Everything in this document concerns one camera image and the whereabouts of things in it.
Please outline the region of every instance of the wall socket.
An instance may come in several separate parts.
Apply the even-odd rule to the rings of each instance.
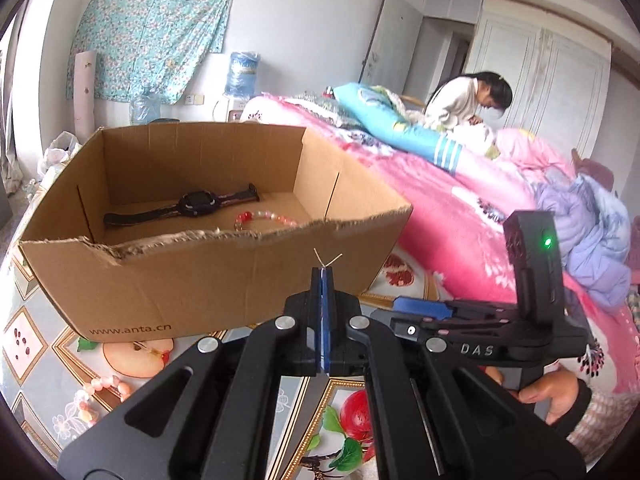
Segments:
[[[202,95],[202,94],[186,95],[184,97],[184,104],[186,104],[186,105],[203,105],[204,104],[204,95]]]

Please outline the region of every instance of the pink quilt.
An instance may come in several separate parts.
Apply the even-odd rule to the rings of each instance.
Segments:
[[[502,227],[493,218],[535,207],[527,180],[545,164],[573,171],[562,159],[556,160],[544,143],[536,142],[535,153],[527,156],[523,152],[527,143],[519,140],[522,134],[517,130],[498,133],[504,149],[500,163],[463,150],[465,156],[461,156],[453,177],[419,156],[398,152],[361,133],[329,126],[274,96],[252,99],[242,120],[311,127],[379,174],[414,205],[399,245],[425,270],[442,275],[444,287],[456,298],[515,302],[513,268]],[[605,391],[640,391],[640,342],[630,311],[621,309],[618,316],[608,316],[570,276],[565,275],[565,285],[577,293],[600,346],[567,364]],[[582,365],[584,360],[588,367]]]

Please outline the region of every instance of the girl's hair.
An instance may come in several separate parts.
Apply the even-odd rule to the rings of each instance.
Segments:
[[[431,95],[431,98],[427,102],[427,105],[431,104],[433,98],[436,97],[436,94],[442,89],[442,87],[454,79],[458,79],[459,77],[468,77],[469,79],[478,79],[478,81],[482,81],[485,85],[488,85],[490,88],[490,96],[494,100],[495,105],[500,110],[506,110],[511,106],[513,102],[513,91],[504,78],[495,72],[478,72],[475,74],[461,74],[450,79],[447,79],[440,83],[436,88],[436,91]]]

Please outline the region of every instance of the screw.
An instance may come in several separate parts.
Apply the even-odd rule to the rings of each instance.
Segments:
[[[214,352],[218,349],[220,343],[215,337],[203,337],[198,341],[198,350],[203,354]]]
[[[276,328],[278,330],[288,330],[296,325],[296,320],[291,316],[280,316],[276,319]]]
[[[364,330],[367,326],[369,326],[369,319],[364,316],[353,316],[349,320],[349,324],[351,328],[356,330]]]
[[[440,354],[447,349],[447,342],[439,337],[432,337],[427,339],[426,347],[429,352]]]

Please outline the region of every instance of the pink bedspread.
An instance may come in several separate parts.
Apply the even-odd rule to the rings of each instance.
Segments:
[[[399,245],[424,269],[440,273],[445,288],[454,297],[515,302],[513,268],[508,262],[502,227],[486,212],[489,205],[506,216],[516,209],[535,207],[522,172],[508,170],[518,166],[516,160],[506,156],[507,164],[500,165],[465,153],[454,178],[418,156],[377,143],[363,145],[354,140],[353,134],[268,95],[252,99],[242,119],[312,127],[325,134],[414,205]],[[507,139],[508,135],[519,133],[511,130],[505,135]],[[515,153],[515,158],[522,159],[521,150]],[[594,335],[601,346],[607,346],[610,356],[604,359],[604,365],[600,363],[593,377],[591,370],[586,372],[584,367],[578,372],[607,391],[640,391],[640,344],[629,310],[609,317],[594,306],[571,277],[565,276],[565,284],[577,292],[592,330],[596,327]],[[588,358],[593,365],[591,355]],[[578,360],[572,362],[580,368]],[[607,374],[602,372],[605,366]]]

